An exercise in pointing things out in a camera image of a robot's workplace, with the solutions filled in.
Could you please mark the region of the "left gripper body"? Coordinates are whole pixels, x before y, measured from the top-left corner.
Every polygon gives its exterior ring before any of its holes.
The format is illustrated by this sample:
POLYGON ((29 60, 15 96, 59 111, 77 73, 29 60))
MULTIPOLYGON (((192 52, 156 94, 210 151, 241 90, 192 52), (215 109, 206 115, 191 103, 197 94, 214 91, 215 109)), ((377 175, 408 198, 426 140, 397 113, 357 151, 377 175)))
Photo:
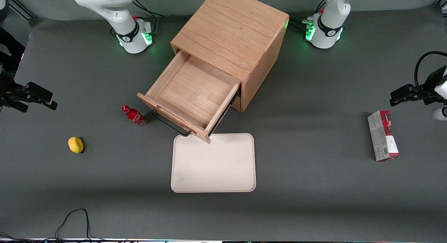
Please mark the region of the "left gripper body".
POLYGON ((429 74, 424 83, 424 93, 431 92, 437 96, 437 100, 446 99, 446 66, 442 66, 429 74))

